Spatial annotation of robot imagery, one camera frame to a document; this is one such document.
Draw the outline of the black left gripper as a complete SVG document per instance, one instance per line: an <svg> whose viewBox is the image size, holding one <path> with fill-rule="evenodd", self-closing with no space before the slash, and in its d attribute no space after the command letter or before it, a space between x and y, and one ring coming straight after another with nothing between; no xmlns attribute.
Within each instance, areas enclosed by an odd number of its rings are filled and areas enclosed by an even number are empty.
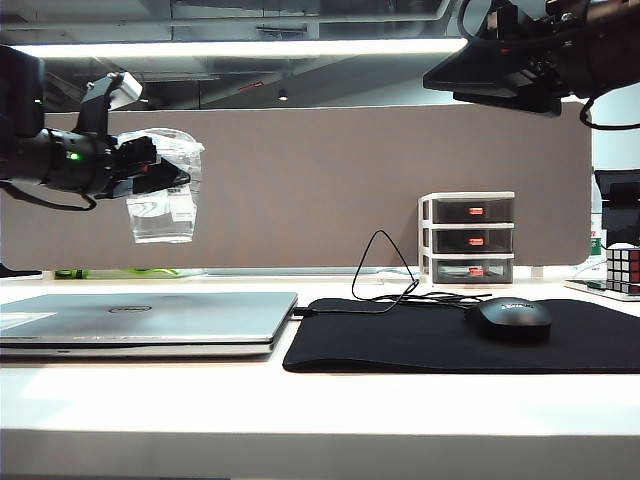
<svg viewBox="0 0 640 480"><path fill-rule="evenodd" d="M156 147L148 136L119 142L110 136L97 170L96 199L116 199L132 194L148 194L189 184L191 175L171 162L162 159L146 166L143 173L132 179L133 161L155 161Z"/></svg>

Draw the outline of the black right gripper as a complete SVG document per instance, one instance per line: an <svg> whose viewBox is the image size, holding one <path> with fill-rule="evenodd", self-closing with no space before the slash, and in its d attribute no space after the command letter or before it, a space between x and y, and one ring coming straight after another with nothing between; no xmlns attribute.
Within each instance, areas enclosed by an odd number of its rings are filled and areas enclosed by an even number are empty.
<svg viewBox="0 0 640 480"><path fill-rule="evenodd" d="M514 97L454 92L457 101L560 116L562 97L593 95L589 42L591 1L547 1L534 18L513 1L493 1L479 28L479 45L468 43L423 76L425 89L513 91L507 77L533 75L533 90Z"/></svg>

